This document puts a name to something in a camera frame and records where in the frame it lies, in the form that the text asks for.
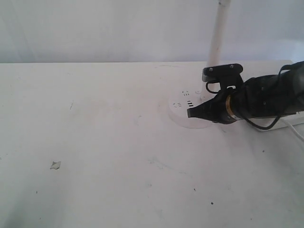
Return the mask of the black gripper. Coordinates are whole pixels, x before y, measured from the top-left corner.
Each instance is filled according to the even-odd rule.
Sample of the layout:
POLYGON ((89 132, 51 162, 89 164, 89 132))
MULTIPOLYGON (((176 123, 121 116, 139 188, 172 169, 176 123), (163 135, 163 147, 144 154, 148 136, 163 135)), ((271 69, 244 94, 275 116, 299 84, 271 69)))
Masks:
POLYGON ((243 120, 235 93, 236 89, 221 90, 214 98, 187 109, 188 118, 199 118, 220 124, 243 120))

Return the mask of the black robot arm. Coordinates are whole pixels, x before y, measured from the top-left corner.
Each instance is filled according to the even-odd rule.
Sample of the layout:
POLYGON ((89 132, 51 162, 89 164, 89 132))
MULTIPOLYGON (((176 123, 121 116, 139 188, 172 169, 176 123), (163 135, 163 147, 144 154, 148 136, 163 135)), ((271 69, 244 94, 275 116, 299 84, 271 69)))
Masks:
POLYGON ((276 75, 252 77, 243 81, 240 64, 227 64, 203 69, 208 84, 218 83, 214 98, 189 108, 189 118, 199 118, 220 124, 245 120, 261 130, 264 127, 252 118, 273 118, 265 127, 270 129, 281 117, 304 109, 304 63, 284 65, 276 75))

